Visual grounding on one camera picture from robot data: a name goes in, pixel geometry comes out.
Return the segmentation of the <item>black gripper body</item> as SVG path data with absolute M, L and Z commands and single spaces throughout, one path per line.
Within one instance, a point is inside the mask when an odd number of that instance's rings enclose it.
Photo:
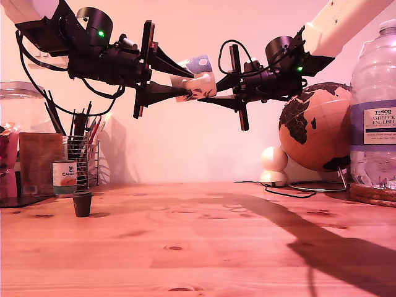
M 252 101 L 266 102 L 268 100 L 269 91 L 265 92 L 259 90 L 259 88 L 263 87 L 265 82 L 270 82 L 272 75 L 267 69 L 264 69 L 262 65 L 258 65 L 253 60 L 247 63 L 248 71 L 242 69 L 239 56 L 239 45 L 237 43 L 232 43 L 230 45 L 230 59 L 230 72 L 236 72 L 241 76 L 241 85 L 231 88 L 233 92 L 232 95 L 236 95 L 239 98 L 240 109 L 236 113 L 239 115 L 241 130 L 248 131 L 249 120 L 247 104 Z
M 133 111 L 133 117 L 136 119 L 143 114 L 144 88 L 149 84 L 152 75 L 150 45 L 153 42 L 154 30 L 155 24 L 151 20 L 146 20 L 140 46 L 123 33 L 111 48 L 114 54 L 114 66 L 119 79 L 122 80 L 122 85 L 136 90 Z

